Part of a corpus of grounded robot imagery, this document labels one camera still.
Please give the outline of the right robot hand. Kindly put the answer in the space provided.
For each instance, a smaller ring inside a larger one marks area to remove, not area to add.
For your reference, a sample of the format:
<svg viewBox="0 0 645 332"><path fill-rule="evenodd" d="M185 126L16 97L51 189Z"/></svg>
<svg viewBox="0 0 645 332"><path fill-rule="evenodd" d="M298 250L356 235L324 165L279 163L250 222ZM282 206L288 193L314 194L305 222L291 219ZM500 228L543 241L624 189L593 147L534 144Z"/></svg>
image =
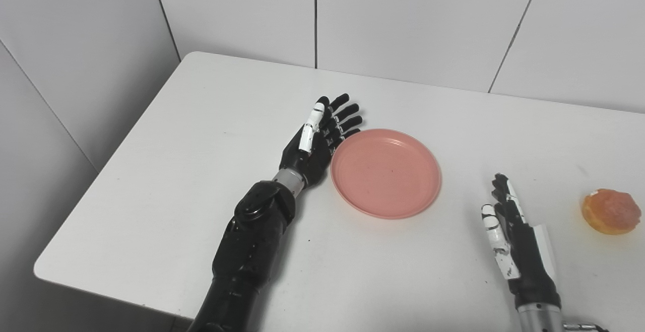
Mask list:
<svg viewBox="0 0 645 332"><path fill-rule="evenodd" d="M483 205L481 219L494 259L514 296L516 307L549 304L562 307L547 260L545 233L530 226L505 174L495 174L491 192L496 203Z"/></svg>

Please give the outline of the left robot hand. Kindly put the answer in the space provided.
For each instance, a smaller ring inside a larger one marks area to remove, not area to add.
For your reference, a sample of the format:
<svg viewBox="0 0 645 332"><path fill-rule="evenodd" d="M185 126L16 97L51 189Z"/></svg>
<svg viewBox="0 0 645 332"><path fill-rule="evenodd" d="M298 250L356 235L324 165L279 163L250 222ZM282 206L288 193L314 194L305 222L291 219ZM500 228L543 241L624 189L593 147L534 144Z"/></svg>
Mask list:
<svg viewBox="0 0 645 332"><path fill-rule="evenodd" d="M350 103L347 93L334 100L321 96L284 148L279 171L295 174L303 189L320 183L340 144L361 131L359 110L357 103Z"/></svg>

